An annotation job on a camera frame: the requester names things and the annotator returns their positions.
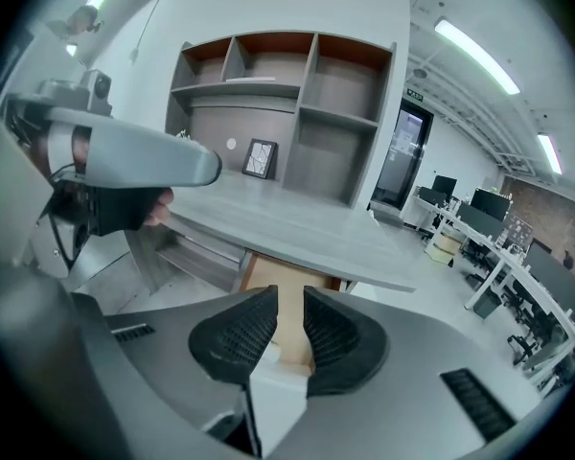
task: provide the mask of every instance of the brick wall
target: brick wall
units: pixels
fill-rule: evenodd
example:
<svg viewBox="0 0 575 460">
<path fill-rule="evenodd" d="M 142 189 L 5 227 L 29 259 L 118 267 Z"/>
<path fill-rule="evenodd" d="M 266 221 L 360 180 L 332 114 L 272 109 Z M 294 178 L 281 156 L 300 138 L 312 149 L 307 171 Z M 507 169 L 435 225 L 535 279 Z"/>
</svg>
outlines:
<svg viewBox="0 0 575 460">
<path fill-rule="evenodd" d="M 562 261 L 568 250 L 575 262 L 575 202 L 510 177 L 502 193 L 513 194 L 512 213 L 533 226 L 534 237 L 550 247 L 556 259 Z"/>
</svg>

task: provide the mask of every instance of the wooden shelf unit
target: wooden shelf unit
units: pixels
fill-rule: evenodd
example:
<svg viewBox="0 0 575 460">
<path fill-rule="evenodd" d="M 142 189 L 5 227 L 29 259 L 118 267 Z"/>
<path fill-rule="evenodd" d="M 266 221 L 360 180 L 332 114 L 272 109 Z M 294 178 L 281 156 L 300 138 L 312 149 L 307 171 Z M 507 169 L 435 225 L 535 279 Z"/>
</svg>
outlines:
<svg viewBox="0 0 575 460">
<path fill-rule="evenodd" d="M 234 171 L 251 139 L 274 141 L 275 180 L 352 206 L 379 133 L 391 57 L 372 44 L 305 32 L 193 46 L 175 68 L 167 131 L 185 128 Z"/>
</svg>

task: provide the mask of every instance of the door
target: door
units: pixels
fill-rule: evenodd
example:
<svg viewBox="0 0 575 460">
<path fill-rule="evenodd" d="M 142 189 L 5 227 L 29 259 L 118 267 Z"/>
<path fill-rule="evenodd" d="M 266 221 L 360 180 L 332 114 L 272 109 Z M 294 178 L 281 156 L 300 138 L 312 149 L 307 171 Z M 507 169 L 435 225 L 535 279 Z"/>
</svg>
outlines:
<svg viewBox="0 0 575 460">
<path fill-rule="evenodd" d="M 373 200 L 401 210 L 411 191 L 426 147 L 432 114 L 402 100 L 390 148 L 373 192 Z"/>
</svg>

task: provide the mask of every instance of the floor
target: floor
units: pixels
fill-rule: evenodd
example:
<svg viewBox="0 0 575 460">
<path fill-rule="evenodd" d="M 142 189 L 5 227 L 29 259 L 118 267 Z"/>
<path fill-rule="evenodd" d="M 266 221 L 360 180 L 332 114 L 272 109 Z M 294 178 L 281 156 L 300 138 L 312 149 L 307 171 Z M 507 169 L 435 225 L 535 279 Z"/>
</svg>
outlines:
<svg viewBox="0 0 575 460">
<path fill-rule="evenodd" d="M 461 258 L 454 261 L 454 267 L 436 263 L 424 252 L 425 243 L 415 231 L 390 224 L 380 225 L 388 238 L 392 238 L 401 248 L 404 256 L 414 261 L 418 289 L 414 293 L 403 293 L 358 284 L 354 294 L 437 318 L 482 348 L 511 363 L 514 353 L 507 344 L 507 337 L 511 334 L 523 335 L 524 331 L 515 322 L 510 311 L 501 306 L 483 320 L 464 308 L 464 304 L 473 294 L 473 289 L 465 281 L 464 275 L 476 269 Z M 77 291 L 94 296 L 105 315 L 178 307 L 225 294 L 204 281 L 180 273 L 150 296 L 129 253 L 96 274 Z"/>
</svg>

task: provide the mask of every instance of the exit sign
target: exit sign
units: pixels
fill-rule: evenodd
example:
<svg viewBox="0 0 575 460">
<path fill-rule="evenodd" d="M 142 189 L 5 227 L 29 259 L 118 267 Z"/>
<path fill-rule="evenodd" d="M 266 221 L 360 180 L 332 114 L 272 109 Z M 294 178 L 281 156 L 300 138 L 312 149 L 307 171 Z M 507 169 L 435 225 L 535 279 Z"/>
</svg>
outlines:
<svg viewBox="0 0 575 460">
<path fill-rule="evenodd" d="M 416 101 L 420 101 L 421 103 L 424 101 L 424 96 L 422 94 L 418 94 L 415 90 L 411 90 L 410 88 L 406 89 L 406 95 L 412 97 Z"/>
</svg>

